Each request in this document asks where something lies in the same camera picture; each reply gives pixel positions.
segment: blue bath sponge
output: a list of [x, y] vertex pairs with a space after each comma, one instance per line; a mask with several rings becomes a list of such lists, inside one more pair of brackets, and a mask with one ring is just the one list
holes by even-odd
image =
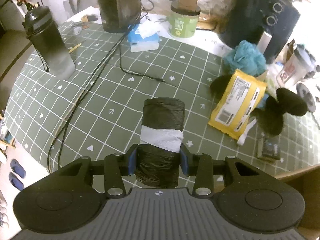
[[223, 58], [223, 62], [229, 74], [240, 69], [248, 75], [258, 77], [266, 70], [265, 57], [256, 45], [247, 41], [241, 41], [232, 52]]

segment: blue slipper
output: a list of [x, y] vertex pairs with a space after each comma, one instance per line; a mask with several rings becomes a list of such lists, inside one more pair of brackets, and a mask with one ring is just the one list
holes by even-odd
[[23, 183], [12, 172], [9, 173], [9, 180], [11, 184], [18, 190], [22, 191], [24, 189]]
[[20, 165], [20, 163], [16, 159], [12, 159], [10, 162], [10, 167], [12, 171], [16, 174], [18, 174], [21, 178], [26, 177], [26, 171], [25, 169]]

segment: green container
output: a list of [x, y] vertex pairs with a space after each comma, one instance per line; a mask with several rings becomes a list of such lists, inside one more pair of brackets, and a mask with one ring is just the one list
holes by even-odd
[[195, 34], [199, 20], [200, 7], [196, 11], [188, 11], [178, 8], [178, 1], [171, 4], [171, 16], [169, 17], [169, 33], [174, 37], [190, 38]]

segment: black plush toy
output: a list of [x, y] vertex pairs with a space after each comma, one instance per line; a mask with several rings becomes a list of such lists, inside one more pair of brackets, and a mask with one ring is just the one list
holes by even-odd
[[[221, 100], [232, 75], [226, 75], [216, 78], [211, 86], [211, 93], [217, 100]], [[256, 108], [251, 115], [257, 118], [259, 126], [265, 133], [277, 136], [283, 130], [283, 115], [289, 113], [295, 116], [303, 116], [308, 108], [305, 101], [292, 91], [286, 88], [279, 88], [276, 91], [277, 100], [269, 96], [264, 110]]]

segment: blue tissue box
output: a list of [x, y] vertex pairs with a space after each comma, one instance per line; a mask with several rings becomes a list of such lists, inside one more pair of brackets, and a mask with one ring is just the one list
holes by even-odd
[[136, 25], [132, 31], [128, 34], [128, 41], [130, 43], [131, 52], [139, 52], [146, 50], [159, 49], [159, 35], [157, 33], [152, 36], [141, 38], [140, 34], [134, 33], [139, 25]]

